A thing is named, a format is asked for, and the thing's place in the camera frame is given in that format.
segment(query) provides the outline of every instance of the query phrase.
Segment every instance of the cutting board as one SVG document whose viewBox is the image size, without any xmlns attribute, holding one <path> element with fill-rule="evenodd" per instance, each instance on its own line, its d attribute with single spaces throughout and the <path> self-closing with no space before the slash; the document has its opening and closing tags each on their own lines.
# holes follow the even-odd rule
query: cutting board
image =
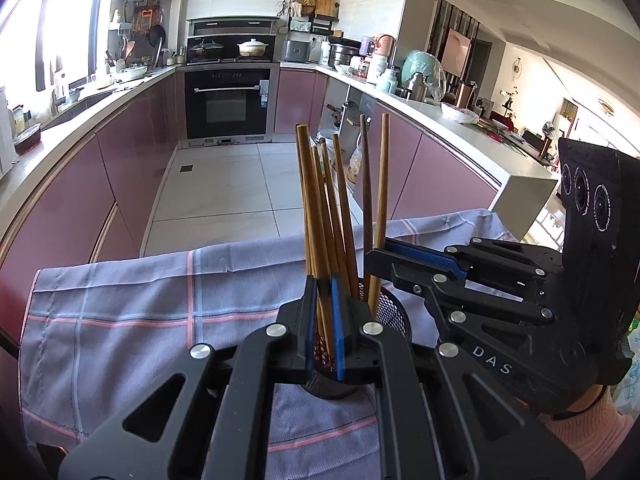
<svg viewBox="0 0 640 480">
<path fill-rule="evenodd" d="M 335 0 L 316 0 L 316 14 L 335 16 Z"/>
</svg>

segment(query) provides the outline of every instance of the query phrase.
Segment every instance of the oven handle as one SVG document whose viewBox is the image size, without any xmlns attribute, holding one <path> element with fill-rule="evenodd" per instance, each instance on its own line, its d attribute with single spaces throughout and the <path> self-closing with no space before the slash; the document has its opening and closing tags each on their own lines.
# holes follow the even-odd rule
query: oven handle
<svg viewBox="0 0 640 480">
<path fill-rule="evenodd" d="M 260 85 L 255 86 L 234 86 L 231 88 L 203 88 L 202 90 L 199 88 L 194 88 L 193 91 L 196 94 L 200 94 L 202 92 L 222 92 L 223 90 L 259 90 Z"/>
</svg>

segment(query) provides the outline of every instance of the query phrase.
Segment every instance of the plastic bag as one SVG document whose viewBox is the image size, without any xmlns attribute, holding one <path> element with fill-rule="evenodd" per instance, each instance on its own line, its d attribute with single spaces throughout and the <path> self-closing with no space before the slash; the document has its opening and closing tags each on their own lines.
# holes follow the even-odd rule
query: plastic bag
<svg viewBox="0 0 640 480">
<path fill-rule="evenodd" d="M 347 171 L 347 178 L 356 183 L 356 177 L 360 173 L 360 165 L 362 163 L 362 134 L 358 135 L 356 142 L 356 149 L 353 150 L 353 155 L 349 159 L 349 171 Z"/>
<path fill-rule="evenodd" d="M 640 413 L 640 328 L 629 334 L 629 346 L 634 353 L 631 368 L 613 393 L 613 404 L 622 415 Z"/>
</svg>

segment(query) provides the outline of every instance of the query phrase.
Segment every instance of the white tile floor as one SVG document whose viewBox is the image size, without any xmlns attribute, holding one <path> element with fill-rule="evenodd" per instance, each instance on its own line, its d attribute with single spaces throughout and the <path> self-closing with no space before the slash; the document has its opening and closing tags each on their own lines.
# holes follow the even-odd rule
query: white tile floor
<svg viewBox="0 0 640 480">
<path fill-rule="evenodd" d="M 169 170 L 145 256 L 303 231 L 295 143 L 191 148 Z"/>
</svg>

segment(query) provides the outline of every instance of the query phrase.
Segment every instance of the basket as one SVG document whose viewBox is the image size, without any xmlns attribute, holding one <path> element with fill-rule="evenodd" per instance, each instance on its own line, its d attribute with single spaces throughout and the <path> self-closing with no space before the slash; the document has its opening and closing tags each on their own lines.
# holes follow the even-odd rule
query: basket
<svg viewBox="0 0 640 480">
<path fill-rule="evenodd" d="M 363 298 L 363 291 L 364 283 L 360 280 L 360 299 Z M 411 341 L 411 322 L 406 310 L 398 298 L 386 288 L 380 288 L 376 321 L 398 330 L 407 341 Z M 322 342 L 320 336 L 318 336 L 318 342 Z M 302 387 L 311 395 L 327 400 L 343 399 L 355 393 L 359 386 L 343 384 L 335 380 L 335 364 L 330 356 L 323 351 L 323 348 L 324 345 L 316 344 L 315 367 L 311 378 Z"/>
</svg>

